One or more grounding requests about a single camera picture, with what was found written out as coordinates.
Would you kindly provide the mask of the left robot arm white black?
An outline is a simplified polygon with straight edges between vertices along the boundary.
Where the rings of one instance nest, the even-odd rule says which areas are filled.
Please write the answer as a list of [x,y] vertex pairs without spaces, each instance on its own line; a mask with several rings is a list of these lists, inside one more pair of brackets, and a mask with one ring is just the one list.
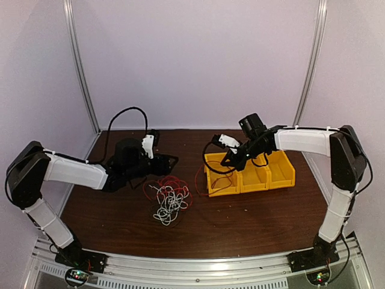
[[86,253],[76,235],[43,199],[43,183],[57,181],[113,193],[134,179],[167,176],[179,159],[155,153],[156,144],[150,134],[142,140],[123,139],[115,145],[107,163],[99,164],[47,150],[32,141],[8,167],[5,191],[10,193],[10,202],[40,227],[64,259],[73,267],[81,267],[86,263]]

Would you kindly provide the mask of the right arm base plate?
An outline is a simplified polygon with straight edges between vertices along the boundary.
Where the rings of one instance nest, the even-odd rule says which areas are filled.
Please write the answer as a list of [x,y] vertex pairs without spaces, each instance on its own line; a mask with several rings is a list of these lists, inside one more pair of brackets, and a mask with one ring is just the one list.
[[323,251],[320,247],[314,247],[303,251],[294,251],[287,255],[291,272],[324,267],[327,264],[340,260],[334,249]]

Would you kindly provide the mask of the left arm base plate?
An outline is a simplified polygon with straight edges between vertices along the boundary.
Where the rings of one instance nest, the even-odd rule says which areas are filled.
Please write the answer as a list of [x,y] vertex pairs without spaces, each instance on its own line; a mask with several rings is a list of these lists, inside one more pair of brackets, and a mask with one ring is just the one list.
[[63,257],[61,253],[57,253],[55,256],[56,263],[92,273],[103,273],[106,261],[107,256],[105,254],[87,250],[84,250],[81,253],[81,259],[79,261],[69,261],[67,258]]

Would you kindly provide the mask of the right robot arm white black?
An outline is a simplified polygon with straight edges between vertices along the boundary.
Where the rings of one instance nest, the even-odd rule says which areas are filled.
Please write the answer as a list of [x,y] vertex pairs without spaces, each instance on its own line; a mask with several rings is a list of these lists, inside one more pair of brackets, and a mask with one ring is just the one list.
[[313,241],[308,259],[312,265],[320,266],[331,257],[343,226],[348,221],[356,196],[362,192],[359,184],[369,168],[369,160],[362,149],[354,128],[310,128],[276,125],[267,128],[256,113],[239,121],[247,141],[221,134],[213,138],[214,143],[229,151],[223,166],[242,171],[246,162],[260,155],[275,151],[307,152],[329,157],[332,184],[331,199],[324,221]]

